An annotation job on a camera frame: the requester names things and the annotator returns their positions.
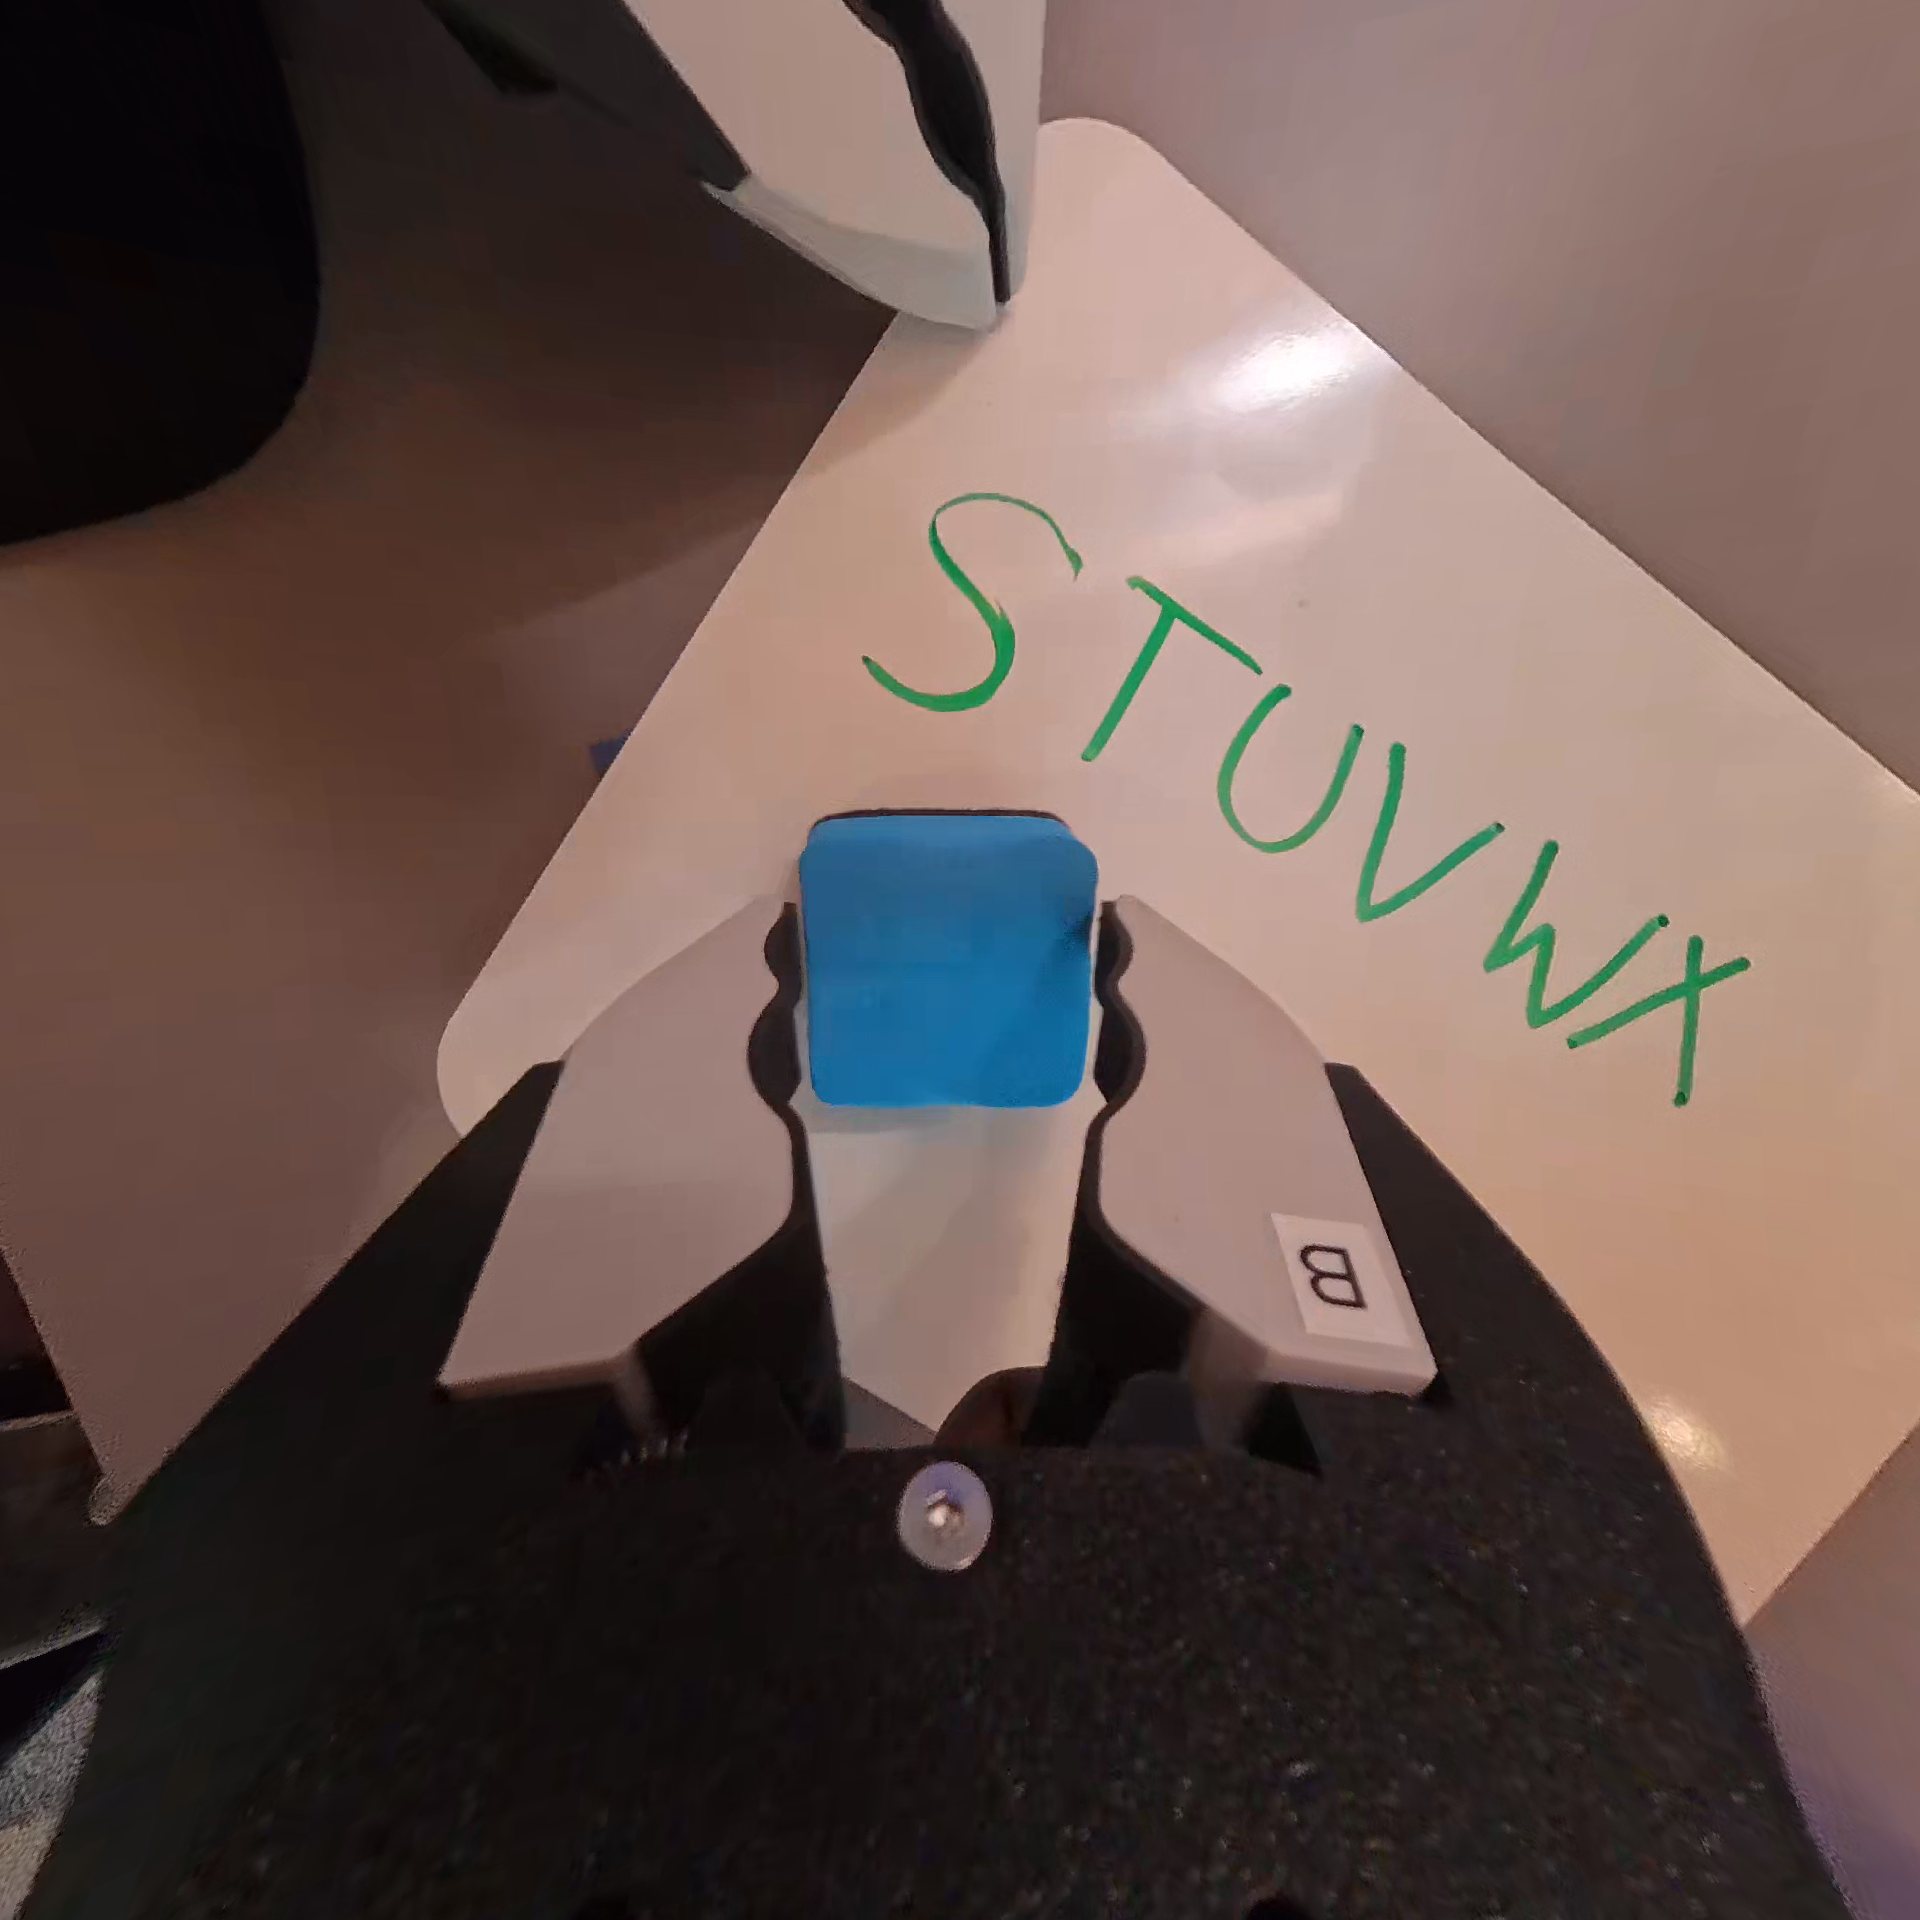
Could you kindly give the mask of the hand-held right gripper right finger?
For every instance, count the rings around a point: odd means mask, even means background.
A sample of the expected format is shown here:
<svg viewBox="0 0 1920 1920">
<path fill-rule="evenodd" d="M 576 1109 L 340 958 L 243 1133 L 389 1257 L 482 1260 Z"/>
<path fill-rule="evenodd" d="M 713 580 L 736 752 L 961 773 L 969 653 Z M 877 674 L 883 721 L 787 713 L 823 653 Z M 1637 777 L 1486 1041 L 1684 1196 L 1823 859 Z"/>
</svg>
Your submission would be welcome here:
<svg viewBox="0 0 1920 1920">
<path fill-rule="evenodd" d="M 1428 1401 L 1437 1356 L 1305 1029 L 1144 898 L 1098 916 L 1096 1008 L 1026 1440 L 1311 1451 L 1299 1392 Z"/>
</svg>

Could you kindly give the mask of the blue square eraser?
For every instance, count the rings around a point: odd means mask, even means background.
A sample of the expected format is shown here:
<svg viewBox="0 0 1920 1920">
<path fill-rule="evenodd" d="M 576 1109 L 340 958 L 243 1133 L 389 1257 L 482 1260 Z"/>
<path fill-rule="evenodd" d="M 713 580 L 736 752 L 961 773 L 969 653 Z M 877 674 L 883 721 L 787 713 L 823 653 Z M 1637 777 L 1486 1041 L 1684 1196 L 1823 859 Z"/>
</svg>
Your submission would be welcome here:
<svg viewBox="0 0 1920 1920">
<path fill-rule="evenodd" d="M 1057 1109 L 1088 1078 L 1096 853 L 1044 812 L 842 812 L 797 853 L 832 1109 Z"/>
</svg>

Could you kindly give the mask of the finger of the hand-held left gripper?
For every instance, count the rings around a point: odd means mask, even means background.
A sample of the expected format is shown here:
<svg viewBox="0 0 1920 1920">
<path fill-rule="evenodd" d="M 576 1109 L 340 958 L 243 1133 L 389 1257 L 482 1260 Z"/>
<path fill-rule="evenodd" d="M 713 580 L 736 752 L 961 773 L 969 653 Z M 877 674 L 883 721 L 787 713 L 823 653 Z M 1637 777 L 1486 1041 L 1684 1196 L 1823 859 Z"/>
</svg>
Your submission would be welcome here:
<svg viewBox="0 0 1920 1920">
<path fill-rule="evenodd" d="M 1039 140 L 1044 5 L 850 5 L 898 62 L 934 171 L 978 222 L 991 308 L 1023 293 Z"/>
<path fill-rule="evenodd" d="M 742 165 L 713 190 L 910 320 L 1002 314 L 1002 5 L 627 5 Z"/>
</svg>

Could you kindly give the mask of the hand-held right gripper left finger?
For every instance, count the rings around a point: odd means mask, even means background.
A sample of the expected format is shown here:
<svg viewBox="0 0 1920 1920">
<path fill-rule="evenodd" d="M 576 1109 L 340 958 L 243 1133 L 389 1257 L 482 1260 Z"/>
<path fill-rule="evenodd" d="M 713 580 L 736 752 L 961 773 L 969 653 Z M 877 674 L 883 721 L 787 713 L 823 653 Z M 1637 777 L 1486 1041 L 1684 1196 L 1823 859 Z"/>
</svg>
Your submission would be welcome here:
<svg viewBox="0 0 1920 1920">
<path fill-rule="evenodd" d="M 797 999 L 797 908 L 753 898 L 568 1046 L 440 1393 L 608 1392 L 641 1438 L 746 1397 L 846 1448 Z"/>
</svg>

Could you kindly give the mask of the person's right hand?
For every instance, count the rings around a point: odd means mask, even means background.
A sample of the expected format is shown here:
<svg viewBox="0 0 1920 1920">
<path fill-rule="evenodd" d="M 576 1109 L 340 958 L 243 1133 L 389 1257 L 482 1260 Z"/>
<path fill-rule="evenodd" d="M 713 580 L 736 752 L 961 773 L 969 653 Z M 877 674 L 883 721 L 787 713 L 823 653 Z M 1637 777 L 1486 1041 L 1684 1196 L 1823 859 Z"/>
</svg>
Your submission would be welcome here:
<svg viewBox="0 0 1920 1920">
<path fill-rule="evenodd" d="M 1039 1366 L 1007 1366 L 978 1378 L 948 1410 L 934 1445 L 948 1451 L 1023 1448 L 1039 1388 Z"/>
</svg>

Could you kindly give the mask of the black textured pad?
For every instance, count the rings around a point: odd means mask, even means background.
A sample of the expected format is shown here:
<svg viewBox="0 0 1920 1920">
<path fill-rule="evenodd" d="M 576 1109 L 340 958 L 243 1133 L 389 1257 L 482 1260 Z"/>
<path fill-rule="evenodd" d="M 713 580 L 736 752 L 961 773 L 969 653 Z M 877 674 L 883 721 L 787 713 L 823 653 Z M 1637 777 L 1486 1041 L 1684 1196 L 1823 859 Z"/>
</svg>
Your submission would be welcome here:
<svg viewBox="0 0 1920 1920">
<path fill-rule="evenodd" d="M 5 5 L 5 546 L 249 464 L 317 305 L 260 5 Z"/>
</svg>

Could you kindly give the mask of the white whiteboard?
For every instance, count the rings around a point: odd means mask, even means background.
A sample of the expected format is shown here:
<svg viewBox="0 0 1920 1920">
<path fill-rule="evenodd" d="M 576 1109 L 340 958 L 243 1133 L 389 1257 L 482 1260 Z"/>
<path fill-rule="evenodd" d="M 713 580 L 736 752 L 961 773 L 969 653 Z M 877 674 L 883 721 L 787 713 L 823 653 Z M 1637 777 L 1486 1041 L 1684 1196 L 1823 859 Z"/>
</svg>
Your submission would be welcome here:
<svg viewBox="0 0 1920 1920">
<path fill-rule="evenodd" d="M 1738 1621 L 1917 1429 L 1917 791 L 1140 140 L 889 324 L 444 1026 L 463 1133 L 851 808 L 1032 808 L 1524 1248 Z"/>
</svg>

